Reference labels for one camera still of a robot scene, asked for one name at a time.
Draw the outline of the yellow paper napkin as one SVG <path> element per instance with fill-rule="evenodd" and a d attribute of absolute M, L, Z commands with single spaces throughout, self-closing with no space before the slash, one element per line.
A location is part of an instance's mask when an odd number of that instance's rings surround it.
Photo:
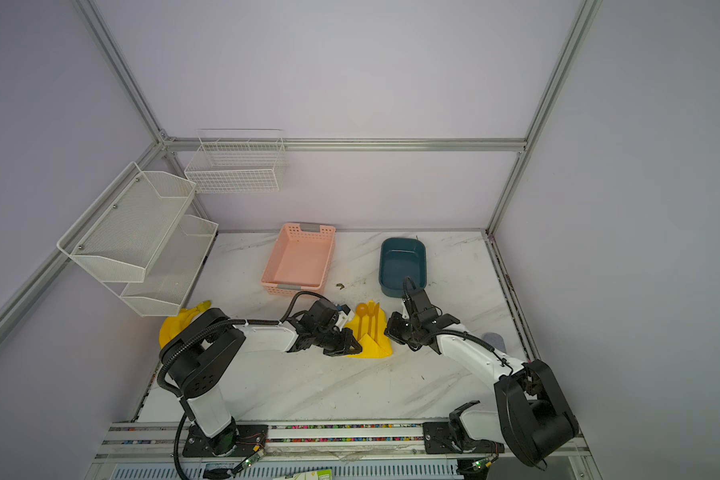
<path fill-rule="evenodd" d="M 385 335 L 385 331 L 387 328 L 387 315 L 385 311 L 381 308 L 381 305 L 378 315 L 378 338 L 374 338 L 373 335 L 368 336 L 366 334 L 366 326 L 364 326 L 362 329 L 357 328 L 356 322 L 354 320 L 356 309 L 354 310 L 353 319 L 346 324 L 346 327 L 352 331 L 354 338 L 362 345 L 363 351 L 361 354 L 352 355 L 352 357 L 359 359 L 383 359 L 392 356 L 393 348 L 391 345 L 391 341 Z"/>

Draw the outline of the yellow plastic knife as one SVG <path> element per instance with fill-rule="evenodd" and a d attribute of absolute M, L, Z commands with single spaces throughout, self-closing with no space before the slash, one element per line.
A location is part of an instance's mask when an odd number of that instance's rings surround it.
<path fill-rule="evenodd" d="M 371 333 L 374 338 L 378 338 L 378 327 L 379 327 L 379 311 L 380 311 L 380 304 L 375 303 L 374 308 L 372 310 L 372 316 L 371 316 Z"/>

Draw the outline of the yellow plastic spoon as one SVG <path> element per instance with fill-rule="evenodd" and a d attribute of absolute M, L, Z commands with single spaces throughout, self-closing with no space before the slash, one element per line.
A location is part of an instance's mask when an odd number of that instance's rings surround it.
<path fill-rule="evenodd" d="M 370 319 L 370 311 L 367 303 L 361 303 L 357 305 L 357 309 L 355 311 L 355 322 L 358 329 L 362 329 L 366 324 L 367 321 Z"/>

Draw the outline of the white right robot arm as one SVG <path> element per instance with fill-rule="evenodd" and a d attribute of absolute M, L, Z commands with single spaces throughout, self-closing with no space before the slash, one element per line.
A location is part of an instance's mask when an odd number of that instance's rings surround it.
<path fill-rule="evenodd" d="M 524 465 L 539 468 L 579 435 L 579 422 L 547 363 L 512 357 L 472 334 L 432 304 L 425 289 L 409 277 L 402 292 L 403 311 L 389 318 L 385 336 L 414 352 L 430 349 L 458 363 L 493 391 L 493 409 L 482 409 L 473 400 L 449 414 L 451 448 L 471 453 L 491 442 L 507 447 Z"/>

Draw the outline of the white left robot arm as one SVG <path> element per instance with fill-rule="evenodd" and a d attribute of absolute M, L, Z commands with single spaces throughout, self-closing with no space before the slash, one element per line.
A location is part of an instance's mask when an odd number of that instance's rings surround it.
<path fill-rule="evenodd" d="M 346 304 L 320 293 L 300 291 L 275 320 L 232 318 L 206 301 L 163 320 L 158 333 L 160 368 L 155 382 L 179 402 L 182 416 L 173 444 L 174 468 L 181 479 L 180 453 L 196 449 L 213 457 L 243 455 L 234 475 L 263 450 L 262 432 L 245 435 L 224 398 L 219 383 L 242 353 L 292 354 L 316 347 L 328 357 L 363 352 L 348 323 L 354 316 Z M 188 428 L 187 446 L 179 440 Z"/>

